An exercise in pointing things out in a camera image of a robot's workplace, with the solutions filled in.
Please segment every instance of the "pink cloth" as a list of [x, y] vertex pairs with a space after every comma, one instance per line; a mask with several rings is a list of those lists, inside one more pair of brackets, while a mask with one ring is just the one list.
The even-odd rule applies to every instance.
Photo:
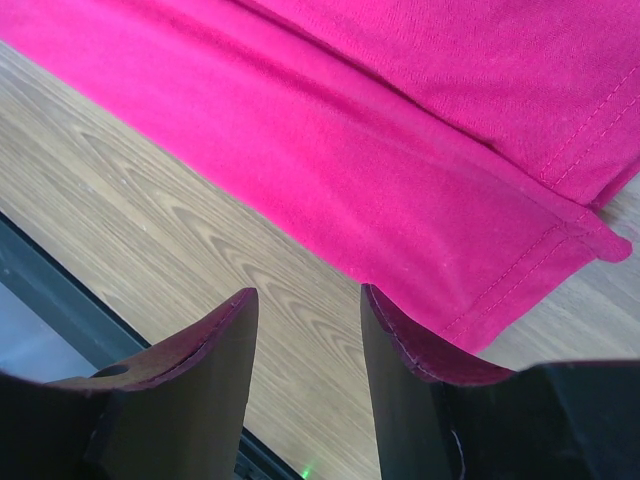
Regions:
[[468, 351], [631, 252], [594, 212], [637, 1], [0, 0], [0, 37]]

